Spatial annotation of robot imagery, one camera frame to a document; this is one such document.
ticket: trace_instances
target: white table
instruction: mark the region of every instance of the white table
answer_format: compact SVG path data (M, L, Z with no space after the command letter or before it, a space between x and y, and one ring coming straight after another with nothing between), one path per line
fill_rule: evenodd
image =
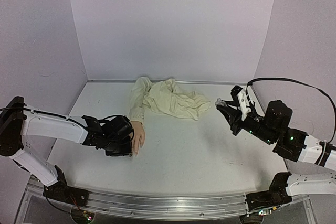
M233 136L218 97L231 100L233 86L180 84L213 101L198 122L146 110L145 145L137 157L107 157L104 150L57 140L48 161L65 173L69 185L137 195L216 195L268 189L286 172L284 160L245 131ZM70 115L103 118L128 115L132 83L87 83ZM252 91L251 97L257 101ZM257 103L258 113L262 114Z

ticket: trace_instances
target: hand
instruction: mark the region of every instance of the hand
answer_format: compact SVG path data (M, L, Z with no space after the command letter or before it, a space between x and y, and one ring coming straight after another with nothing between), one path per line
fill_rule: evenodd
M145 130L143 129L142 123L138 121L131 121L131 124L134 129L134 138L132 140L133 154L137 156L139 145L140 148L142 148L143 144L145 143Z

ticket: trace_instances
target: cream sleeve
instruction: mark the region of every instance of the cream sleeve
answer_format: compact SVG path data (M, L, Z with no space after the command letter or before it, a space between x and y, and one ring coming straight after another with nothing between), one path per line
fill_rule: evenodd
M138 121L143 124L145 116L145 108L143 107L143 100L145 94L149 92L153 83L147 77L140 77L134 84L129 101L130 121Z

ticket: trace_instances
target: crumpled fabric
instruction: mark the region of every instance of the crumpled fabric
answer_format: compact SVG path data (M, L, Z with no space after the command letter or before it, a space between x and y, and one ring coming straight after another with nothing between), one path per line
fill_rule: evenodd
M211 102L196 91L187 93L175 79L152 83L147 77L140 77L131 90L130 121L143 123L145 108L176 118L198 120L199 115L211 107Z

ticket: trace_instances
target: white wall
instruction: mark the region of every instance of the white wall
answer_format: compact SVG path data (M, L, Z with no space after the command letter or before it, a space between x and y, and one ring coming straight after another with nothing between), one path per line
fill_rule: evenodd
M273 0L71 0L89 79L251 79Z
M336 0L274 0L265 46L255 77L288 77L326 91L336 101ZM290 127L329 140L334 114L327 98L297 84L264 82L254 87L262 104L281 99L293 109ZM329 172L290 162L299 174ZM311 196L319 224L335 223L336 196Z
M0 0L0 108L16 95L68 113L86 83L70 0ZM44 157L55 140L30 137ZM0 157L0 223L14 222L29 174Z

